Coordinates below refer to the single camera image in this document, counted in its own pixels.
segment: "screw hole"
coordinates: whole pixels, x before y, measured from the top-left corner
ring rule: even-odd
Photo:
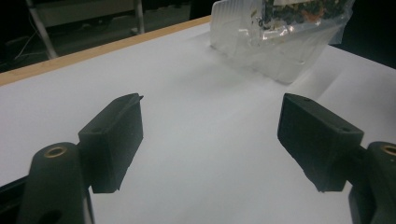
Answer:
[[[55,224],[61,219],[62,212],[59,210],[51,210],[44,214],[37,224]]]
[[[388,153],[389,155],[396,156],[396,147],[393,146],[384,146],[382,149]]]
[[[47,158],[59,157],[63,155],[66,152],[66,150],[67,150],[66,147],[53,147],[48,149],[44,154],[44,156]]]

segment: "transparent plastic box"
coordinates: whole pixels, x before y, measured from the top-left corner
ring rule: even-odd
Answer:
[[[215,3],[210,22],[211,46],[237,66],[249,67],[277,81],[291,83],[315,62],[327,44],[340,42],[351,16],[353,0],[345,0],[346,10],[337,18],[290,24],[272,20],[268,24],[275,28],[264,30],[263,9],[269,1],[274,3],[274,0]],[[289,7],[304,6],[301,2],[313,4],[316,0],[287,0],[288,3],[293,1],[300,5]]]

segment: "white paper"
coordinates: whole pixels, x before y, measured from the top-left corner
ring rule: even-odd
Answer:
[[[318,193],[277,141],[282,97],[318,100],[364,130],[364,145],[396,142],[395,70],[328,47],[282,85],[234,68],[209,47],[208,31],[197,26],[1,87],[0,185],[27,175],[42,147],[76,144],[113,99],[138,92],[144,140],[120,191],[92,195],[96,223],[351,223],[350,186]]]

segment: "wooden table edge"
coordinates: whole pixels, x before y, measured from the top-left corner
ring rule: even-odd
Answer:
[[[117,49],[123,49],[164,35],[170,35],[172,33],[189,29],[191,27],[201,25],[207,22],[210,22],[210,16],[202,17],[193,21],[185,21],[180,24],[162,28],[160,30],[148,32],[142,35],[132,36],[92,49],[85,49],[80,52],[64,55],[56,59],[44,61],[42,63],[35,63],[15,70],[7,71],[5,73],[0,73],[0,86],[7,85],[9,83],[13,83],[28,77],[34,77],[73,63],[79,63]]]

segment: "white table surface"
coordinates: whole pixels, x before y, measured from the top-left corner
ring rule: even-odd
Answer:
[[[96,223],[351,223],[347,195],[319,193],[276,138],[282,97],[310,97],[396,142],[396,71],[327,47],[291,85],[234,68],[209,25],[0,88],[0,186],[33,155],[78,131],[113,99],[141,102],[145,138],[114,194],[92,195]]]

